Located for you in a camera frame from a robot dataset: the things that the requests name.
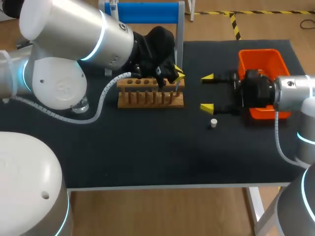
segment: table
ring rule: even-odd
[[[226,85],[202,85],[200,78],[237,68],[237,53],[245,48],[276,48],[292,75],[303,74],[285,40],[187,42],[184,44],[186,88],[184,109],[119,110],[117,89],[109,92],[100,119],[74,125],[53,119],[17,101],[1,104],[0,129],[32,135],[56,154],[71,189],[130,186],[250,186],[288,183],[302,169],[285,163],[276,151],[274,128],[245,127],[240,117],[218,115],[218,125],[207,130],[210,116],[200,103],[226,103]],[[101,90],[108,82],[103,71],[83,65],[92,116]],[[280,126],[280,141],[293,156],[297,119]]]

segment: white cable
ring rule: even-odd
[[[97,119],[99,118],[101,112],[102,112],[102,107],[103,107],[103,103],[104,103],[104,99],[109,91],[109,89],[119,80],[121,79],[124,79],[124,78],[128,78],[131,76],[131,72],[127,72],[127,73],[124,73],[124,74],[121,74],[119,76],[116,76],[114,79],[112,79],[106,86],[105,88],[103,89],[103,92],[99,98],[99,102],[98,102],[98,106],[97,106],[97,111],[94,115],[94,117],[92,117],[91,119],[86,119],[86,120],[79,120],[79,119],[70,119],[70,118],[66,118],[66,117],[62,117],[62,116],[59,116],[49,110],[47,110],[46,108],[38,105],[37,103],[35,102],[32,102],[30,100],[27,100],[25,98],[22,98],[22,97],[14,97],[13,99],[14,100],[17,100],[17,101],[20,101],[20,102],[23,102],[23,103],[26,103],[38,110],[40,110],[41,112],[51,116],[51,117],[54,117],[56,119],[60,119],[62,121],[65,121],[65,122],[69,122],[69,123],[74,123],[74,124],[89,124],[89,123],[93,123],[95,121],[97,121]]]
[[[300,166],[299,163],[287,158],[281,150],[280,141],[279,141],[279,112],[275,112],[275,139],[276,139],[276,146],[277,146],[278,153],[280,154],[282,159],[292,165]]]

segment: clear glass object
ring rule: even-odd
[[[85,113],[89,109],[89,102],[86,95],[81,99],[81,101],[72,107],[72,111],[76,114]]]

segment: white bottle cap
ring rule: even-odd
[[[212,128],[215,128],[217,123],[218,123],[217,119],[211,119],[211,127]]]

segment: wooden test tube rack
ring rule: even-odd
[[[121,88],[118,98],[118,108],[182,108],[184,97],[181,90],[185,87],[185,81],[180,81],[177,92],[175,91],[126,91],[128,89],[158,88],[155,79],[123,79],[117,82]],[[176,84],[166,81],[166,89],[176,88]]]

